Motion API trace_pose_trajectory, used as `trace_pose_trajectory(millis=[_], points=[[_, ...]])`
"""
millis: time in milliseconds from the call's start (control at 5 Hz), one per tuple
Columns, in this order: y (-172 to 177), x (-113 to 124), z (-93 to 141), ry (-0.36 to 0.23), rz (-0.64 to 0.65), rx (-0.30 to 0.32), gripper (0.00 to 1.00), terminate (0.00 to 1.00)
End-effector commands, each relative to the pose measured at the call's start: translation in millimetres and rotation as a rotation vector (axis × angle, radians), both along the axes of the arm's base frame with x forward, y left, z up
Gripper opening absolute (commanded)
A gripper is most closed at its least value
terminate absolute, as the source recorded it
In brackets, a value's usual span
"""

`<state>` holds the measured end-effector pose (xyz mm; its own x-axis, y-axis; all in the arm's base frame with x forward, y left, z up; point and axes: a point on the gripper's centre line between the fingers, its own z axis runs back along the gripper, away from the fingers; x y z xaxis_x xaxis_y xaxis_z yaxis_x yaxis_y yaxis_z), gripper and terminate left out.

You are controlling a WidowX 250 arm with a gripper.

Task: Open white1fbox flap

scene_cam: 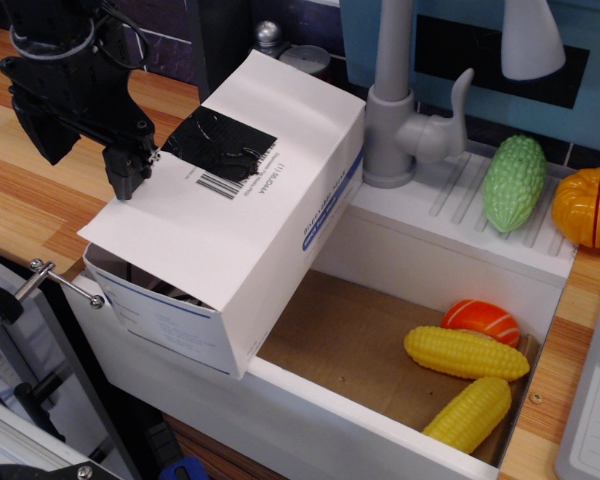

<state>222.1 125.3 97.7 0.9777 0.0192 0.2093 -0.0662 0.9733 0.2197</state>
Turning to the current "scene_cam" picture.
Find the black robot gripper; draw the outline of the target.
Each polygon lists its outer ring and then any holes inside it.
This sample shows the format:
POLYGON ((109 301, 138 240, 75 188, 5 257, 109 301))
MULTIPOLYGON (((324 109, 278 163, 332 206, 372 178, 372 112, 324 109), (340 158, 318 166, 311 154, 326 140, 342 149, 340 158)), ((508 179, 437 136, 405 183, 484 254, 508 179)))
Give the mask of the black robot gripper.
POLYGON ((20 125, 51 164, 80 140, 103 150, 118 200, 152 175, 153 122, 132 100, 133 59, 126 28, 135 23, 112 1, 6 1, 15 55, 0 62, 20 125))

